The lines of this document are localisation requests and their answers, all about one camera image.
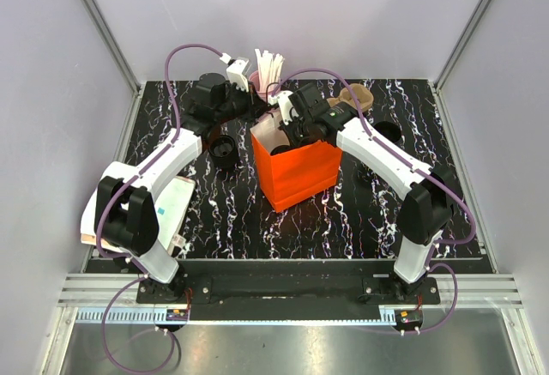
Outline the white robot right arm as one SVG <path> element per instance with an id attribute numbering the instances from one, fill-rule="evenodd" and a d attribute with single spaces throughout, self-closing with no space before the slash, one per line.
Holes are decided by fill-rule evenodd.
<path id="1" fill-rule="evenodd" d="M 429 270 L 431 248 L 454 214 L 443 186 L 452 184 L 451 173 L 428 164 L 397 147 L 364 121 L 359 100 L 329 102 L 314 84 L 268 97 L 281 113 L 280 128 L 294 147 L 326 142 L 360 160 L 384 180 L 401 199 L 396 225 L 402 234 L 389 292 L 408 303 L 420 292 L 419 280 Z"/>

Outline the orange paper bag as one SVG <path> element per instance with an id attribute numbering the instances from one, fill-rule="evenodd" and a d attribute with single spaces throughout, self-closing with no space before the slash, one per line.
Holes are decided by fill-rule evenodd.
<path id="1" fill-rule="evenodd" d="M 281 212 L 336 184 L 342 151 L 327 142 L 315 142 L 275 154 L 289 141 L 279 129 L 281 114 L 263 114 L 250 135 L 260 188 L 271 207 Z"/>

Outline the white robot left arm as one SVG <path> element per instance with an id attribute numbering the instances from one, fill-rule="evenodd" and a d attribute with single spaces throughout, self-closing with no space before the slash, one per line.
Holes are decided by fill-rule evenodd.
<path id="1" fill-rule="evenodd" d="M 257 118 L 267 109 L 254 84 L 240 88 L 219 74 L 203 76 L 187 105 L 173 108 L 174 128 L 145 160 L 137 166 L 114 161 L 104 171 L 91 202 L 97 249 L 104 242 L 118 248 L 113 259 L 123 258 L 156 280 L 154 290 L 165 302 L 179 301 L 185 282 L 160 243 L 155 203 L 185 166 L 214 146 L 224 123 Z"/>

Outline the black coffee cup lid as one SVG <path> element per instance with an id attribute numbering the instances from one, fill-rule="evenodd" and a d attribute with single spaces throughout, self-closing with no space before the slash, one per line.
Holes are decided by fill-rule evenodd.
<path id="1" fill-rule="evenodd" d="M 277 147 L 275 147 L 271 152 L 270 152 L 270 155 L 271 156 L 274 156 L 274 155 L 278 155 L 278 154 L 284 154 L 290 150 L 292 150 L 293 148 L 290 146 L 290 145 L 279 145 Z"/>

